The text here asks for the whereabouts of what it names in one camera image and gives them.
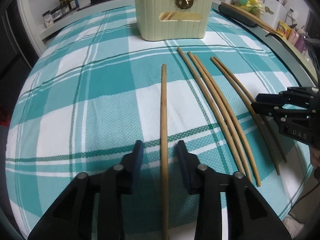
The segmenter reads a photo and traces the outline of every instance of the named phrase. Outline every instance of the black lid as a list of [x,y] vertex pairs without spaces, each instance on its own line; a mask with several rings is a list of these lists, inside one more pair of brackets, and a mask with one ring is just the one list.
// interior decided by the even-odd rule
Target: black lid
[[50,14],[50,10],[47,11],[47,12],[45,12],[45,13],[42,15],[42,17],[46,16],[47,14]]

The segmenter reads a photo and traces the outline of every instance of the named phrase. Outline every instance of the checkered tablecloth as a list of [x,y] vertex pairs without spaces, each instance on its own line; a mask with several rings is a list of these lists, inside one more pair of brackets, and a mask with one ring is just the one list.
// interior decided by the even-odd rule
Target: checkered tablecloth
[[[177,46],[198,55],[220,86],[252,148],[262,180],[258,190],[280,218],[286,215],[312,170],[308,147],[279,135],[288,163],[281,162],[277,176],[247,108],[209,58],[220,58],[254,97],[296,86],[295,78],[267,46],[217,12],[211,12],[203,39],[148,42],[139,36],[132,6],[64,28],[23,86],[10,125],[6,177],[12,210],[25,237],[77,173],[105,171],[140,139],[145,143],[140,181],[132,196],[123,197],[125,232],[128,239],[160,239],[163,63],[168,82],[171,239],[185,232],[186,225],[194,226],[198,196],[184,189],[173,146],[185,140],[189,152],[218,172],[232,174],[236,165]],[[270,123],[277,130],[274,121]],[[276,147],[274,153],[281,161]],[[226,223],[223,197],[222,208]]]

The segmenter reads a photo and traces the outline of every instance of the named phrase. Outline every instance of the green ball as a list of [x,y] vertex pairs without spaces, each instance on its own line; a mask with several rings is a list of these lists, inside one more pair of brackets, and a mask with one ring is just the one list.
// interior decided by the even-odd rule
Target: green ball
[[248,0],[239,0],[239,3],[241,5],[247,5]]

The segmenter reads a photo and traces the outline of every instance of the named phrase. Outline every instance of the human hand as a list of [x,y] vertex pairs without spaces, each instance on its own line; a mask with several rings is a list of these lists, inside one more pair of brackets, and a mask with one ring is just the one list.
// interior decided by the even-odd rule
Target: human hand
[[312,147],[309,147],[309,149],[310,149],[310,162],[312,166],[316,169],[320,167],[320,151]]

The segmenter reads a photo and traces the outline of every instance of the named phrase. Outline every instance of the electrical cord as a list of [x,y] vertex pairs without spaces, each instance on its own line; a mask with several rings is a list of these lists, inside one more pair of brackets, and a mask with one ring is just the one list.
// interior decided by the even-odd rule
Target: electrical cord
[[[306,198],[307,196],[309,196],[316,188],[318,188],[320,186],[320,182],[315,185],[311,190],[309,190],[307,193],[305,193],[305,195],[303,195],[296,203],[294,203],[292,206],[291,206],[291,210],[301,201],[303,200],[304,198]],[[296,217],[294,217],[292,214],[290,214],[290,212],[288,213],[288,215],[293,218],[295,221],[297,221],[298,223],[300,224],[305,224],[305,222],[302,222],[300,221],[299,219],[297,219]]]

